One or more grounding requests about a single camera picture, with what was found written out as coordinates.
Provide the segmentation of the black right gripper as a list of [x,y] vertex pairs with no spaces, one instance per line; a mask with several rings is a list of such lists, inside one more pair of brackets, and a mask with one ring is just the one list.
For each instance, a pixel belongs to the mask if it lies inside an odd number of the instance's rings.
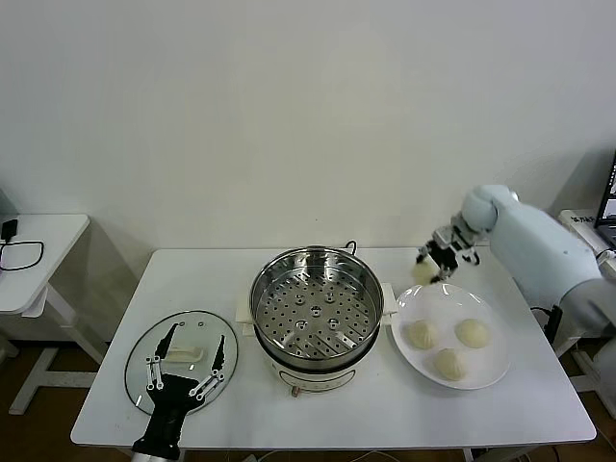
[[436,243],[425,244],[418,251],[416,263],[420,264],[428,257],[438,266],[437,272],[430,279],[431,284],[448,280],[458,268],[456,254],[449,247],[441,248]]

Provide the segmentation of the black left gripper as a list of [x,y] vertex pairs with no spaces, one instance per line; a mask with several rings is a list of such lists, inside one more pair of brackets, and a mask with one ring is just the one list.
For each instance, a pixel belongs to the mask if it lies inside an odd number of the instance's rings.
[[162,361],[172,342],[177,323],[158,343],[154,355],[145,358],[146,389],[154,403],[144,434],[134,442],[132,452],[155,457],[179,457],[178,447],[187,414],[200,406],[196,398],[204,398],[207,386],[218,379],[225,361],[225,336],[221,335],[210,374],[198,381],[179,375],[163,375]]

